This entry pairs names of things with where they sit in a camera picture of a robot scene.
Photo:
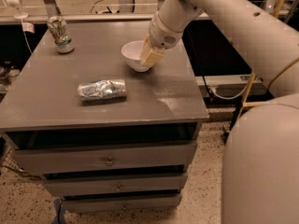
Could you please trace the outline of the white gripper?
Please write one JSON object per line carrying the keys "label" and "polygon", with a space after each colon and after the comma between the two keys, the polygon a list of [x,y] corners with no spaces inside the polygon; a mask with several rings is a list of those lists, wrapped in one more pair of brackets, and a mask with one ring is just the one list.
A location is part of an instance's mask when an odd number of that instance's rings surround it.
{"label": "white gripper", "polygon": [[164,57],[164,49],[171,49],[179,42],[182,33],[181,19],[165,17],[164,21],[156,12],[149,23],[148,34],[144,38],[140,53],[141,65],[146,67],[155,65]]}

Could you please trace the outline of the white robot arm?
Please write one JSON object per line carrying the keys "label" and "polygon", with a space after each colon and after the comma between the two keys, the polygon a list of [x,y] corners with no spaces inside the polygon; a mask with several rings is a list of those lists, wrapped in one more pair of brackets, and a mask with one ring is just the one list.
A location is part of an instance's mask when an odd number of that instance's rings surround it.
{"label": "white robot arm", "polygon": [[299,34],[248,0],[164,0],[141,63],[151,67],[206,13],[272,99],[230,131],[221,173],[222,224],[299,224]]}

